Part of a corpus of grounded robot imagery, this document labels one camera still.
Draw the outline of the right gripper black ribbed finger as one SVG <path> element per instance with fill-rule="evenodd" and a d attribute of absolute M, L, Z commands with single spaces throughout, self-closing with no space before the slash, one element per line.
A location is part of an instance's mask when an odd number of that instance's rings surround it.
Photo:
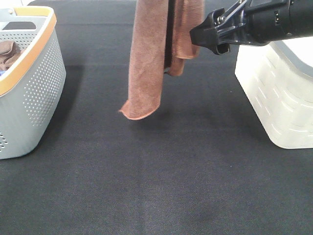
<path fill-rule="evenodd" d="M 215 55 L 223 55 L 230 52 L 230 45 L 228 43 L 219 44 L 216 29 L 218 26 L 217 18 L 222 16 L 224 12 L 224 8 L 212 11 L 200 25 L 191 29 L 191 43 L 195 46 L 207 48 Z"/>

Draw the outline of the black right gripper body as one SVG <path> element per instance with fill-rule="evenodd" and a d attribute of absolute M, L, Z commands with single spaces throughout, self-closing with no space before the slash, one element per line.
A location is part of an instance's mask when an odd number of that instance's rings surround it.
<path fill-rule="evenodd" d="M 218 44 L 264 46 L 290 36 L 289 0 L 239 0 L 216 19 Z"/>

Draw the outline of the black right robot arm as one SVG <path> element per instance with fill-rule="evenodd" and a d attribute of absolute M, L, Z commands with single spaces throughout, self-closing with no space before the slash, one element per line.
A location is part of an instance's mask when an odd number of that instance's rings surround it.
<path fill-rule="evenodd" d="M 218 17 L 219 44 L 264 46 L 313 34 L 311 0 L 240 0 Z"/>

